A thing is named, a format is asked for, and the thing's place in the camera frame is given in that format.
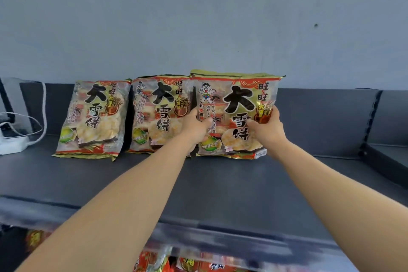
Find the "white power strip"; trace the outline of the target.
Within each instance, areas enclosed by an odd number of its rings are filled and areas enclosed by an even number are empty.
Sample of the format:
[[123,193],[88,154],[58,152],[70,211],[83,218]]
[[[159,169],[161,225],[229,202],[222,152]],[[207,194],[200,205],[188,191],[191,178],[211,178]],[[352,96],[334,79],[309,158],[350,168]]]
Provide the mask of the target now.
[[16,154],[24,151],[28,147],[28,137],[11,137],[5,138],[0,136],[0,156]]

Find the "dark grey metal shelf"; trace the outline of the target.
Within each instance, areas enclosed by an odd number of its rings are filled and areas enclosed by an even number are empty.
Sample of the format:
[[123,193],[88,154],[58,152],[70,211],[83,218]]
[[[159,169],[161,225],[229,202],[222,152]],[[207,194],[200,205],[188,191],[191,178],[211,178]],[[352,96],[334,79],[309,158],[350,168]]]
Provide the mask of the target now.
[[375,189],[408,207],[408,90],[376,91],[360,157],[381,176]]
[[[53,157],[74,84],[47,84],[47,136],[25,151],[0,156],[0,223],[53,231],[109,182],[144,160]],[[289,140],[336,171],[408,207],[407,188],[383,176],[384,151],[408,146],[367,144],[363,137],[383,99],[406,91],[374,89],[278,90],[277,105]],[[172,247],[190,259],[213,253],[248,269],[300,267],[301,271],[357,272],[335,244],[283,168],[257,160],[192,157],[186,160],[148,246]]]

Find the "person's left forearm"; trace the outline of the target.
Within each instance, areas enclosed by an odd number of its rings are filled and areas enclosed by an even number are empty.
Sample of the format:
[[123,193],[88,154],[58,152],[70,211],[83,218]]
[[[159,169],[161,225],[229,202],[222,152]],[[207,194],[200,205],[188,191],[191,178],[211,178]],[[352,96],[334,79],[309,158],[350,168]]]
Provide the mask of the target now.
[[181,133],[115,179],[64,222],[15,272],[126,272],[151,236],[187,154]]

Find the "person's left hand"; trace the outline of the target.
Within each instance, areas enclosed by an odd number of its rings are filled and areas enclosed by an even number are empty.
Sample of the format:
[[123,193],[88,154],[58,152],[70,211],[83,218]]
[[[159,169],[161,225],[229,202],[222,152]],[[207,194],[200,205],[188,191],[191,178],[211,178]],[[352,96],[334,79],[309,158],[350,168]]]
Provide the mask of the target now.
[[196,145],[202,142],[207,136],[208,129],[197,129],[196,122],[199,119],[200,112],[197,108],[193,108],[191,112],[183,117],[180,138],[183,144],[188,148],[188,152],[195,149]]

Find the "rice cracker snack bag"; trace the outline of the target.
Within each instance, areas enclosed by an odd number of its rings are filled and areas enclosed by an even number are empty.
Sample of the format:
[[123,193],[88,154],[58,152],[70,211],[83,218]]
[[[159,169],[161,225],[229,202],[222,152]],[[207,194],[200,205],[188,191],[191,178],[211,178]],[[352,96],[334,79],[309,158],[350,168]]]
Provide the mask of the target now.
[[185,75],[138,77],[132,82],[134,120],[129,152],[152,154],[179,134],[192,109],[193,84]]
[[248,120],[268,122],[283,78],[268,73],[191,70],[199,119],[213,119],[196,155],[245,160],[265,156],[267,151],[249,129]]
[[54,157],[111,159],[118,157],[132,80],[75,82]]

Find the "person's right forearm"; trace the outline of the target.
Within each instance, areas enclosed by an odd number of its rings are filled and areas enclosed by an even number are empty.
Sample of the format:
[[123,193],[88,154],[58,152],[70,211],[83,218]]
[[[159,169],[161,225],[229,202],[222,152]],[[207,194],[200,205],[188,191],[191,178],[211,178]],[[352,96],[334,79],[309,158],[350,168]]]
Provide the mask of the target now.
[[288,140],[263,145],[360,272],[408,272],[408,208]]

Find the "person's right hand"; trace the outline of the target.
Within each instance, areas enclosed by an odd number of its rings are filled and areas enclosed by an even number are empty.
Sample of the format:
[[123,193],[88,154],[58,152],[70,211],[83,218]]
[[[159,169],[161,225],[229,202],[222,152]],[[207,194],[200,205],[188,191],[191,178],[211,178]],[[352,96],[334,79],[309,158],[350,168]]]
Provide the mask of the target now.
[[267,122],[268,131],[254,132],[255,138],[266,148],[267,153],[278,159],[288,144],[288,139],[283,129],[283,123],[279,118],[279,110],[276,105],[271,110],[271,116]]

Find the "red snack packet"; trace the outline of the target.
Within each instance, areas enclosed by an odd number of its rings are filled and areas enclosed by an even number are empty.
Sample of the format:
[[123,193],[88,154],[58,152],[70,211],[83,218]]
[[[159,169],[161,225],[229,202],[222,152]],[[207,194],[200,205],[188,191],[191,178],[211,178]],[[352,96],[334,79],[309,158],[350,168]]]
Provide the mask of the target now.
[[26,251],[32,253],[37,249],[50,235],[52,232],[29,229],[25,237]]
[[140,253],[132,272],[173,272],[169,262],[171,251],[171,246],[157,252],[144,250]]
[[238,267],[234,261],[232,256],[209,253],[204,253],[200,260],[178,257],[174,272],[253,272]]

